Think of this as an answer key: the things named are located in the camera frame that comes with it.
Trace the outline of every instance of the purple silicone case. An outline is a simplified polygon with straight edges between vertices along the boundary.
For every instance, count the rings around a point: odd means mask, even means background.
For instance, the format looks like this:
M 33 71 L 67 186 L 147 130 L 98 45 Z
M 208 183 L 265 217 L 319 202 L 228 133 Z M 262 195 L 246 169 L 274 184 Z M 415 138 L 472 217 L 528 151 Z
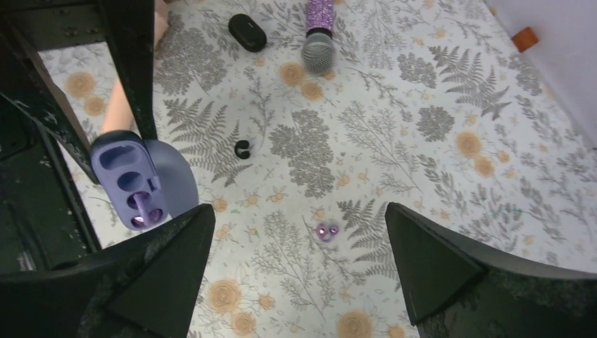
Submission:
M 118 140 L 92 152 L 92 167 L 106 191 L 118 217 L 131 230 L 148 230 L 168 215 L 160 180 L 144 144 L 133 140 Z M 143 200 L 139 208 L 136 201 Z M 152 213 L 156 219 L 139 225 L 139 209 Z

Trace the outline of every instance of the purple handheld device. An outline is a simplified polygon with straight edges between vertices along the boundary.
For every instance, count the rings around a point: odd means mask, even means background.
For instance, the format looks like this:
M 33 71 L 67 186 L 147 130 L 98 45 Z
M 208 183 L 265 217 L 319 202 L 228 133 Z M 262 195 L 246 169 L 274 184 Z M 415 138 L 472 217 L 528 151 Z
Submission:
M 165 219 L 168 207 L 158 172 L 135 133 L 117 131 L 98 137 L 92 167 L 126 227 L 147 230 Z

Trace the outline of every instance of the glitter handle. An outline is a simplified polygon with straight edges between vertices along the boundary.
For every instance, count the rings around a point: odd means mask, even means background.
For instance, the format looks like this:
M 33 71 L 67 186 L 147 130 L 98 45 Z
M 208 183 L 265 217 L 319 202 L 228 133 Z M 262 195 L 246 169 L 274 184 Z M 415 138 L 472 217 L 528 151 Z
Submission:
M 132 198 L 137 204 L 137 209 L 139 210 L 139 220 L 143 222 L 144 226 L 151 227 L 154 223 L 149 215 L 149 212 L 147 211 L 147 208 L 145 208 L 145 200 L 143 199 L 142 195 L 140 193 L 136 193 Z
M 307 3 L 307 32 L 313 28 L 325 28 L 333 32 L 333 0 L 309 0 Z

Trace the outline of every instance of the purple earbud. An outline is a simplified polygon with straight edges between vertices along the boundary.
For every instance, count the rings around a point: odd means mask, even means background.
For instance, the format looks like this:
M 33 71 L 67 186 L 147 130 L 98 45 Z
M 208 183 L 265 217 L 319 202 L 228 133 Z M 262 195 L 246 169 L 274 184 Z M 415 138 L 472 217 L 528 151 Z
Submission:
M 320 223 L 317 227 L 319 240 L 324 243 L 330 243 L 339 231 L 338 225 L 330 225 L 328 227 L 326 224 Z

